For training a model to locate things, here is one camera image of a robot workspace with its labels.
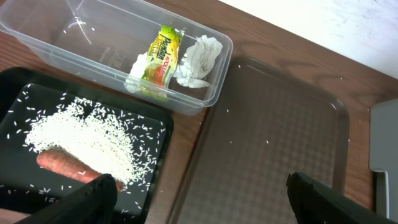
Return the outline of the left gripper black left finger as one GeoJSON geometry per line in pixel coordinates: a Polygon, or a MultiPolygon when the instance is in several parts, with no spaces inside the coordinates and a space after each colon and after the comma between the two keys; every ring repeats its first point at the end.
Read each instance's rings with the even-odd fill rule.
{"type": "Polygon", "coordinates": [[[118,190],[110,174],[103,174],[17,224],[111,223],[118,190]]]}

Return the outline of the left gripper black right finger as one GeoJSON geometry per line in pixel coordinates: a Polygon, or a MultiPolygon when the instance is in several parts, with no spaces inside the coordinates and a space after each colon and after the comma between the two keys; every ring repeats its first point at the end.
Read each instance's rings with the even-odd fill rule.
{"type": "Polygon", "coordinates": [[[298,224],[397,224],[302,172],[290,174],[286,186],[298,224]]]}

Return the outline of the orange carrot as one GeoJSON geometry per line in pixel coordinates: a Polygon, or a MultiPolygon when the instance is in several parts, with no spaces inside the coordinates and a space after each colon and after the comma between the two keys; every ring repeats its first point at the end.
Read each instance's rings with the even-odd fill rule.
{"type": "Polygon", "coordinates": [[[85,184],[102,175],[79,159],[58,149],[40,152],[36,163],[44,169],[85,184]]]}

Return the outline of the green yellow snack packet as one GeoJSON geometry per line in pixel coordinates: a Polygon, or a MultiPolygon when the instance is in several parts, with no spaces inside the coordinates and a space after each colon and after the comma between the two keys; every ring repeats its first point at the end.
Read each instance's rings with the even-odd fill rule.
{"type": "Polygon", "coordinates": [[[179,48],[184,35],[184,30],[162,25],[147,52],[143,80],[168,87],[177,69],[179,48]]]}

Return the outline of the white paper wrapper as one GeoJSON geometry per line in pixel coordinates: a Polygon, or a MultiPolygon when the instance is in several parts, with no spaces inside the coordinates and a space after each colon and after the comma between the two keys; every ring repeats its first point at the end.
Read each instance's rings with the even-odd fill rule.
{"type": "MultiPolygon", "coordinates": [[[[183,64],[177,66],[173,78],[176,78],[177,83],[184,87],[209,87],[210,83],[204,81],[204,78],[211,72],[222,48],[222,43],[215,37],[207,37],[207,35],[197,37],[197,42],[185,52],[182,59],[183,64]]],[[[137,56],[129,73],[130,78],[142,78],[146,67],[146,57],[147,52],[137,56]]],[[[139,87],[134,86],[133,82],[128,79],[124,82],[124,87],[130,93],[139,90],[139,87]]]]}

